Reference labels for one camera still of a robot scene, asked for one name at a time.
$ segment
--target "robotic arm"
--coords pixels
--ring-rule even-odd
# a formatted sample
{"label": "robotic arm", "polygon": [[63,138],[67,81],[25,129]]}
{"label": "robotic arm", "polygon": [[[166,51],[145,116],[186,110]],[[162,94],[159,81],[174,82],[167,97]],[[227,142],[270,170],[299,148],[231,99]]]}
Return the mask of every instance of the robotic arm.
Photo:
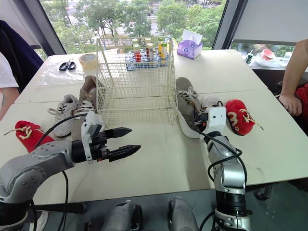
{"label": "robotic arm", "polygon": [[30,200],[50,176],[72,168],[76,163],[109,159],[115,161],[134,154],[139,145],[127,145],[110,151],[107,139],[122,137],[131,129],[116,128],[100,132],[104,124],[89,112],[82,125],[82,140],[54,141],[33,152],[8,161],[0,169],[0,230],[22,226]]}
{"label": "robotic arm", "polygon": [[[226,124],[226,108],[214,107],[206,110],[207,125],[203,133],[224,143],[235,152],[226,136],[222,136]],[[226,159],[234,154],[226,147],[204,138],[207,143],[208,156],[211,163]],[[215,220],[221,231],[250,231],[251,211],[246,210],[245,173],[238,158],[228,160],[213,167],[216,190]]]}

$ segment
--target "bowl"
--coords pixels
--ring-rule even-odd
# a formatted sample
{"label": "bowl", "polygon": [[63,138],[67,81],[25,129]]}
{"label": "bowl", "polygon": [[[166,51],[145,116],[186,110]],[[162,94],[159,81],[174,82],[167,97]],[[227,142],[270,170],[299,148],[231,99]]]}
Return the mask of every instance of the bowl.
{"label": "bowl", "polygon": [[260,66],[271,66],[273,64],[273,61],[275,61],[275,59],[271,59],[271,60],[263,59],[262,56],[261,56],[261,53],[258,53],[256,55],[255,61]]}
{"label": "bowl", "polygon": [[265,60],[272,60],[274,58],[276,58],[274,52],[272,52],[269,49],[263,49],[262,53],[261,53],[261,58],[265,59]]}

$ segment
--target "white sleeve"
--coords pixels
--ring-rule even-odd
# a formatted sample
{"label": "white sleeve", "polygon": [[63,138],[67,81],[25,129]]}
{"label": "white sleeve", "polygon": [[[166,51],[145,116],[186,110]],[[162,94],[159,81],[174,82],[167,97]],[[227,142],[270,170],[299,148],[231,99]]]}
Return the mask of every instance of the white sleeve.
{"label": "white sleeve", "polygon": [[0,52],[0,88],[14,88],[18,84],[13,76],[9,62]]}

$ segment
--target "floor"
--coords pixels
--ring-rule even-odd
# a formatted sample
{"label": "floor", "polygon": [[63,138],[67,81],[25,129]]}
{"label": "floor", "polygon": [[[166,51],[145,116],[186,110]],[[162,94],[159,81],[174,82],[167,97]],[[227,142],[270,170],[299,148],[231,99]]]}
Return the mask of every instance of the floor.
{"label": "floor", "polygon": [[[132,197],[130,200],[138,203],[143,212],[143,230],[167,231],[167,205],[173,196],[185,199],[193,208],[198,225],[215,206],[214,190],[198,190],[190,192],[160,194]],[[87,212],[84,215],[70,214],[67,217],[66,231],[83,231],[85,222],[92,222],[91,230],[100,230],[104,215],[115,205],[128,198],[87,202]],[[251,216],[252,231],[294,231],[307,230],[308,227],[308,193],[299,191],[287,182],[275,184],[270,199],[257,200],[253,192],[246,194],[247,209],[253,211]],[[54,231],[59,224],[62,213],[51,212],[45,231]],[[203,230],[211,230],[212,220],[209,220]]]}

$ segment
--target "shoelace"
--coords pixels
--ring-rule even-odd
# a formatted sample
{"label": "shoelace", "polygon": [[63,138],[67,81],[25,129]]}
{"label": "shoelace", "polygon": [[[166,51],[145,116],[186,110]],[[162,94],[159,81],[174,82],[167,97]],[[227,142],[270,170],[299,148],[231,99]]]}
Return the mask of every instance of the shoelace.
{"label": "shoelace", "polygon": [[240,112],[246,112],[246,113],[247,113],[247,116],[243,115],[244,121],[245,121],[245,122],[247,122],[247,123],[249,123],[249,121],[254,122],[254,123],[257,124],[262,130],[264,130],[264,129],[261,127],[261,125],[258,124],[258,123],[250,116],[249,111],[247,111],[246,109],[242,108],[242,109],[240,109]]}
{"label": "shoelace", "polygon": [[222,107],[223,103],[222,101],[218,101],[217,104],[213,104],[212,107]]}
{"label": "shoelace", "polygon": [[79,115],[88,111],[94,111],[93,103],[87,100],[84,100],[80,104],[80,108],[76,110],[75,115]]}
{"label": "shoelace", "polygon": [[7,135],[7,134],[9,134],[10,132],[12,132],[12,131],[23,131],[25,134],[26,134],[26,136],[22,136],[22,135],[19,135],[19,137],[21,138],[21,139],[28,139],[28,138],[30,138],[30,136],[31,136],[31,134],[32,134],[32,129],[31,129],[31,127],[30,126],[24,126],[23,128],[16,128],[16,129],[14,129],[14,130],[10,130],[10,131],[8,131],[7,133],[5,133],[4,135]]}
{"label": "shoelace", "polygon": [[178,93],[180,93],[180,97],[186,101],[193,100],[199,96],[192,87],[188,87],[187,90],[179,90]]}
{"label": "shoelace", "polygon": [[53,108],[49,108],[47,111],[49,114],[51,115],[55,115],[55,116],[59,116],[59,117],[65,117],[63,111],[65,111],[65,107],[67,107],[67,105],[63,106],[63,107],[59,107],[58,110],[55,110]]}

